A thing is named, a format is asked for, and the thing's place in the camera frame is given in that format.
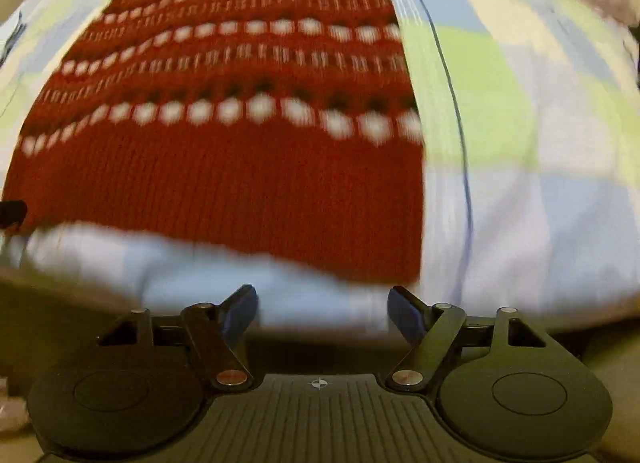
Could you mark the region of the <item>red patterned knit sweater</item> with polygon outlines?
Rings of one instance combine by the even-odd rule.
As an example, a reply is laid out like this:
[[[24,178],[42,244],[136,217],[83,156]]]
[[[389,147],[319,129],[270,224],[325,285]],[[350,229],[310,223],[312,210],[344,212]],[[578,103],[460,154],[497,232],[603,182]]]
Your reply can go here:
[[[38,94],[2,197],[22,235],[94,223],[404,284],[423,154],[390,0],[110,0]]]

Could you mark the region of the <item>folded light blue cloth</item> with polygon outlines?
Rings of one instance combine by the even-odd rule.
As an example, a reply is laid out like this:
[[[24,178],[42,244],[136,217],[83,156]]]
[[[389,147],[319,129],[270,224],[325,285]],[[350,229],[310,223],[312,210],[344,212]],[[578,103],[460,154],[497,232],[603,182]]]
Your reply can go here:
[[[1,25],[0,30],[0,65],[6,63],[6,59],[20,40],[26,24],[21,10],[16,10],[9,19]]]

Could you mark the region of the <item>checkered bed sheet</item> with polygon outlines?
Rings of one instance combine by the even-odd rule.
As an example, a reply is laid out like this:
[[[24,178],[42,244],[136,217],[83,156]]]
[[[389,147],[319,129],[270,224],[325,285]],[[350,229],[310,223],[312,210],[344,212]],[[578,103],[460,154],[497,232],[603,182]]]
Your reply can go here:
[[[390,0],[423,138],[418,277],[471,316],[558,327],[639,304],[639,46],[582,0]],[[1,196],[18,135],[110,0],[28,0],[1,69]],[[268,254],[71,222],[1,232],[1,262],[51,293],[172,315],[250,284],[276,330],[382,330],[392,283]]]

